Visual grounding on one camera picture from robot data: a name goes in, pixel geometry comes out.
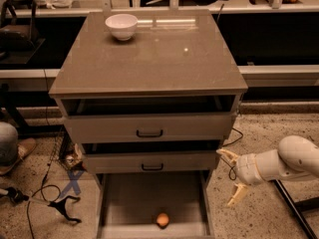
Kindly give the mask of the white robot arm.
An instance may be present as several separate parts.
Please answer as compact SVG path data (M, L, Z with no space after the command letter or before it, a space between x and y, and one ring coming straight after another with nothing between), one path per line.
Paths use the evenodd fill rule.
M238 155L225 148L216 152L228 158L240 180L234 184L228 207L239 203L251 186L266 181L306 181L319 177L319 147L298 135L286 136L277 148L261 153Z

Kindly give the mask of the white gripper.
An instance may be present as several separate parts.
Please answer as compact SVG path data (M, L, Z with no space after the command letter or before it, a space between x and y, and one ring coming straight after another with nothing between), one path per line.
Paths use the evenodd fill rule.
M243 182L235 183L233 186L232 195L227 202L228 207L233 207L246 196L248 185L258 185L263 181L257 166L257 155L250 153L239 157L238 154L225 148L220 148L216 152L222 160L230 165L235 165L236 175Z

